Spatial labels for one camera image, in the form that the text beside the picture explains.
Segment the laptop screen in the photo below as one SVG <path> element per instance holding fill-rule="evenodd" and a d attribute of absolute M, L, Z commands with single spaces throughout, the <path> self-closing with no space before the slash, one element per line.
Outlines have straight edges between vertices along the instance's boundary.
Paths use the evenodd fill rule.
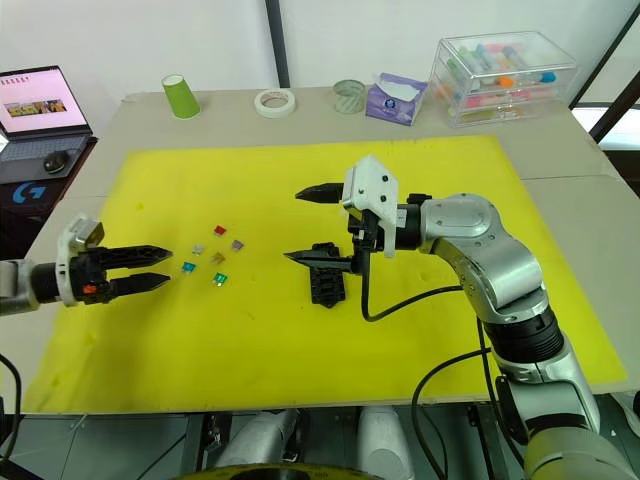
<path fill-rule="evenodd" d="M 86 125 L 58 67 L 0 74 L 0 123 L 8 133 Z"/>

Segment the logitech logo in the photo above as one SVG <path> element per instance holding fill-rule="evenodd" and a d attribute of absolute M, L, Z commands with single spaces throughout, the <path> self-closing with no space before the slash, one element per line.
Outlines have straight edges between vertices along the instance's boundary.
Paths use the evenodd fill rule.
<path fill-rule="evenodd" d="M 33 183 L 34 182 L 26 182 L 16 188 L 15 192 L 13 192 L 13 202 L 24 203 L 27 197 L 25 197 L 23 193 L 30 185 L 33 185 Z M 33 200 L 37 200 L 38 198 L 42 198 L 46 189 L 47 187 L 31 187 L 27 194 L 30 195 Z"/>

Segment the white wall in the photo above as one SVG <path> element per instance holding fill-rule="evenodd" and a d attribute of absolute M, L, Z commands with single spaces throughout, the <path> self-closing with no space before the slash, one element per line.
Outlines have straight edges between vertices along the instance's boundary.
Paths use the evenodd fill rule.
<path fill-rule="evenodd" d="M 381 71 L 427 79 L 443 37 L 538 30 L 582 67 L 577 92 L 636 0 L 281 0 L 292 86 Z"/>
<path fill-rule="evenodd" d="M 640 71 L 640 18 L 637 18 L 581 102 L 613 102 Z"/>
<path fill-rule="evenodd" d="M 58 64 L 100 136 L 129 93 L 277 86 L 262 0 L 0 0 L 0 71 Z"/>

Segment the keyboard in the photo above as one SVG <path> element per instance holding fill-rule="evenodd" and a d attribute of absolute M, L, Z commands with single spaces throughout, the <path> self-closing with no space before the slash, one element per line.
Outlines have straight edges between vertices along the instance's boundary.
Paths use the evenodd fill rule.
<path fill-rule="evenodd" d="M 58 150 L 80 150 L 87 141 L 84 135 L 73 137 L 52 138 L 47 140 L 30 140 L 23 142 L 9 142 L 0 153 L 0 160 L 26 160 L 44 158 L 51 152 Z"/>

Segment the laptop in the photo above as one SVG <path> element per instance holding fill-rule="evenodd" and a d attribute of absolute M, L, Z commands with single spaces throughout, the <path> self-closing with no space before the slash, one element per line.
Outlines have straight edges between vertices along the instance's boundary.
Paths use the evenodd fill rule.
<path fill-rule="evenodd" d="M 0 130 L 0 184 L 66 177 L 92 134 L 58 66 L 0 73 Z M 47 172 L 45 158 L 59 151 L 64 168 Z"/>

